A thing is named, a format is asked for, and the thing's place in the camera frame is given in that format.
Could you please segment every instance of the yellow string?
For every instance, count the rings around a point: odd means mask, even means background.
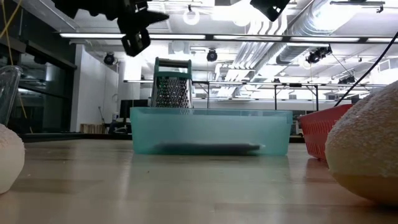
[[[3,14],[3,18],[4,18],[4,25],[5,25],[5,27],[4,27],[4,30],[1,32],[0,38],[4,35],[4,33],[6,34],[7,45],[8,45],[8,52],[9,52],[9,54],[10,54],[11,65],[14,65],[14,61],[13,61],[13,59],[12,59],[11,44],[10,44],[10,38],[9,38],[9,35],[8,35],[8,27],[9,27],[9,25],[11,24],[11,22],[12,22],[14,16],[16,15],[16,12],[18,11],[18,8],[19,8],[19,6],[21,5],[21,2],[22,2],[22,0],[19,1],[18,5],[17,5],[17,8],[16,8],[15,11],[12,13],[12,16],[10,17],[10,20],[7,22],[6,7],[5,7],[5,5],[4,5],[4,0],[2,0],[2,14]],[[23,101],[22,101],[22,97],[21,97],[21,94],[19,93],[19,91],[18,91],[18,99],[19,99],[19,102],[21,103],[21,108],[22,108],[22,111],[24,112],[25,119],[27,120],[26,110],[25,110],[24,103],[23,103]],[[30,129],[30,133],[33,134],[33,130],[32,130],[32,127],[31,127],[30,125],[29,125],[29,129]]]

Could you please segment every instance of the box grater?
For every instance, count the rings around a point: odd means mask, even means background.
[[[178,61],[156,58],[152,107],[192,108],[191,60]],[[187,72],[160,72],[159,67],[186,68]]]

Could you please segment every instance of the black robotic arm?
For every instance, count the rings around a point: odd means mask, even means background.
[[[136,56],[150,45],[149,25],[164,21],[168,15],[148,11],[147,0],[52,0],[55,7],[75,18],[79,9],[97,16],[104,14],[110,21],[118,18],[120,32],[125,34],[122,44],[126,54]]]

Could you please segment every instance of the fluorescent light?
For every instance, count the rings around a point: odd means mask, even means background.
[[[392,41],[392,38],[369,38],[367,40],[367,42],[385,42],[385,43],[389,43]]]
[[[71,39],[121,39],[124,34],[81,34],[81,33],[61,33],[61,37]]]
[[[69,39],[121,39],[125,34],[84,34],[84,33],[61,33],[61,37]],[[152,39],[191,39],[191,40],[204,40],[205,35],[187,35],[187,34],[149,34]]]
[[[149,34],[152,39],[190,39],[190,40],[204,40],[205,35],[188,35],[188,34]]]
[[[329,47],[328,44],[312,44],[312,43],[287,43],[289,47]]]
[[[153,80],[125,80],[128,83],[153,83]]]
[[[357,37],[292,37],[291,41],[314,41],[314,42],[357,42]]]
[[[242,85],[243,82],[209,82],[209,84]]]
[[[215,40],[251,40],[251,41],[280,41],[282,37],[256,35],[215,35]]]

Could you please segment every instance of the ceiling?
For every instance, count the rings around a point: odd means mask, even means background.
[[[285,10],[285,22],[290,23],[310,0],[296,0],[291,1],[297,3]],[[257,21],[261,14],[254,10],[249,5],[247,0],[242,0],[235,4],[233,10],[232,6],[221,7],[214,6],[214,0],[193,1],[192,9],[199,13],[200,19],[197,24],[189,25],[184,21],[184,12],[187,10],[187,2],[183,3],[164,3],[153,1],[149,3],[149,8],[154,11],[162,11],[170,14],[170,19],[165,22],[160,22],[148,27],[150,33],[179,33],[179,34],[259,34],[262,31],[254,30],[253,21]],[[30,0],[23,1],[22,6],[39,17],[60,32],[119,32],[116,21],[107,21],[104,16],[91,17],[86,11],[80,10],[75,19],[68,18],[62,12],[53,6],[51,0]],[[377,7],[361,7],[356,13],[342,26],[339,26],[332,35],[347,35],[347,36],[386,36],[392,37],[398,31],[398,1],[386,0],[384,11],[376,13]],[[188,19],[193,19],[195,16],[188,14]],[[270,31],[273,26],[272,23],[264,20],[263,34],[282,34],[285,31],[285,26],[281,18],[276,23],[279,23],[276,30]],[[326,21],[325,26],[328,26],[331,21]],[[97,55],[101,59],[106,52],[115,52],[115,55],[121,60],[127,58],[123,52],[123,47],[118,40],[91,40],[84,42],[86,48]],[[152,45],[141,53],[140,57],[144,60],[142,65],[142,74],[150,77],[153,74],[154,59],[156,57],[162,58],[186,58],[192,59],[193,69],[196,71],[215,72],[217,64],[232,63],[239,53],[243,51],[242,42],[207,42],[207,41],[187,41],[188,55],[180,56],[169,54],[170,48],[172,50],[172,41],[152,41]],[[267,69],[266,71],[258,69],[257,74],[270,78],[280,77],[283,82],[307,82],[318,78],[317,82],[330,82],[331,77],[335,77],[350,69],[355,70],[355,75],[362,75],[370,66],[371,62],[383,52],[387,44],[332,44],[333,55],[327,56],[326,59],[320,63],[312,65],[310,68],[303,66],[305,54],[295,58],[290,66],[278,66],[274,69]],[[208,49],[214,48],[218,53],[218,61],[207,62],[206,55]],[[253,57],[250,52],[244,52],[248,58]],[[398,57],[398,45],[393,45],[387,53],[388,57]]]

